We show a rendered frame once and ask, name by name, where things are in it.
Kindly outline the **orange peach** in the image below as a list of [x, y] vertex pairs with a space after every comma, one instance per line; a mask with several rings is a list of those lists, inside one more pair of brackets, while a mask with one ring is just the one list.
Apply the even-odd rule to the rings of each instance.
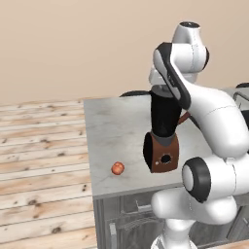
[[120, 162], [120, 161], [116, 161], [112, 165], [111, 171], [115, 175], [121, 175], [125, 171], [125, 165], [122, 162]]

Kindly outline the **brown and black blender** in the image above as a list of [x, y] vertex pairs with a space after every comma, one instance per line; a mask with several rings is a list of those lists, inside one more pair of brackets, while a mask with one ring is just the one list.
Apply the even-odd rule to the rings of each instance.
[[143, 157], [152, 173], [164, 173], [178, 167], [179, 143], [175, 133], [181, 107], [174, 97], [151, 95], [151, 131], [143, 144]]

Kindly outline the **grey cupboard door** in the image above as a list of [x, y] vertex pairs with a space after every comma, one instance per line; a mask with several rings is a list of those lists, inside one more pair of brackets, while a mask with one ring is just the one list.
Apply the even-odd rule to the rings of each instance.
[[195, 222], [190, 231], [190, 239], [198, 249], [249, 239], [249, 206], [239, 206], [236, 217], [225, 225]]

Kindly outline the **grey drawer front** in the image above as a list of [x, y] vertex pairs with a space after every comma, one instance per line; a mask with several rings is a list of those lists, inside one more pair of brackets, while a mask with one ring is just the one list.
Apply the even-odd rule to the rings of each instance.
[[137, 206], [135, 200], [138, 201], [140, 205], [151, 204], [152, 196], [155, 194], [156, 191], [146, 192], [146, 193], [139, 193], [134, 195], [123, 196], [123, 212], [125, 214], [129, 213], [139, 213], [137, 211]]

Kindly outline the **grey dishwasher door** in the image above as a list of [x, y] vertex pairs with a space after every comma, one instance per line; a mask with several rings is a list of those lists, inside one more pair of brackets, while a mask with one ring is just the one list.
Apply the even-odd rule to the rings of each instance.
[[111, 249], [110, 223], [116, 224], [117, 249], [151, 249], [164, 227], [164, 219], [157, 218], [152, 212], [109, 220], [106, 222], [106, 249]]

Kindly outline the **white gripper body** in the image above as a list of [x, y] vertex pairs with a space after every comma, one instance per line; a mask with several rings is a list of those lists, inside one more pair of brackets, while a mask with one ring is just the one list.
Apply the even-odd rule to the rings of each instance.
[[156, 70], [155, 67], [151, 68], [149, 75], [149, 82], [152, 86], [151, 91], [161, 97], [172, 97], [168, 86], [164, 82], [160, 73]]

